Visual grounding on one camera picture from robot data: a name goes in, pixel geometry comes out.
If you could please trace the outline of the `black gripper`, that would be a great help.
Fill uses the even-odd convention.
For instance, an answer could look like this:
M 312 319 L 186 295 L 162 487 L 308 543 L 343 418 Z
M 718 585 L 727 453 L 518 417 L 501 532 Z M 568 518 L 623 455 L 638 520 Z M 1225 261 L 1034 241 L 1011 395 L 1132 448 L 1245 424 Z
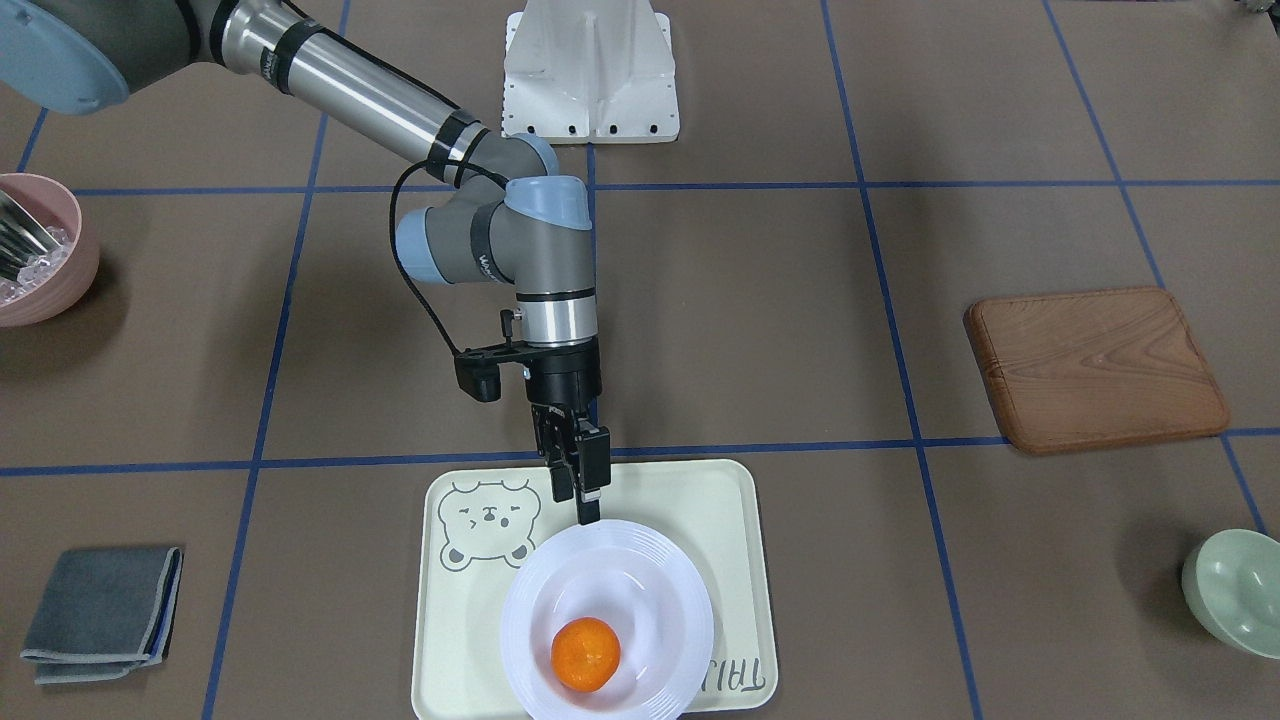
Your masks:
M 566 502 L 575 492 L 579 525 L 599 521 L 600 492 L 611 483 L 611 433 L 593 415 L 603 391 L 599 341 L 531 346 L 524 365 L 535 442 L 550 473 L 553 500 Z

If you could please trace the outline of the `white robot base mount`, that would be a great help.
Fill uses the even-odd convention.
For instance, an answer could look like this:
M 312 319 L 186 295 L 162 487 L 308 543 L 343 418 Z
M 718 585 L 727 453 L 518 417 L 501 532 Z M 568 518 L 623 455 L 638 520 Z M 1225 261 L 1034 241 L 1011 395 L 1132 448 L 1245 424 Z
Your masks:
M 506 19 L 504 51 L 504 137 L 580 145 L 680 136 L 672 24 L 649 1 L 529 1 Z

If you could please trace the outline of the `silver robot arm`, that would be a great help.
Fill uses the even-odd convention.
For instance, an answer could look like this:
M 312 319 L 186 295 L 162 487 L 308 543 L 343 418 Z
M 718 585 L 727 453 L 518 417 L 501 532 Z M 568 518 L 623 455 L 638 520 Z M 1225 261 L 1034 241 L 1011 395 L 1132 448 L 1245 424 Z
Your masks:
M 3 82 L 41 108 L 86 115 L 187 67 L 255 76 L 406 161 L 388 234 L 410 291 L 500 283 L 515 307 L 503 340 L 449 342 L 460 388 L 500 397 L 522 366 L 538 455 L 556 501 L 599 520 L 611 483 L 602 395 L 596 268 L 588 188 L 538 135 L 503 136 L 460 104 L 353 44 L 293 1 L 5 1 Z

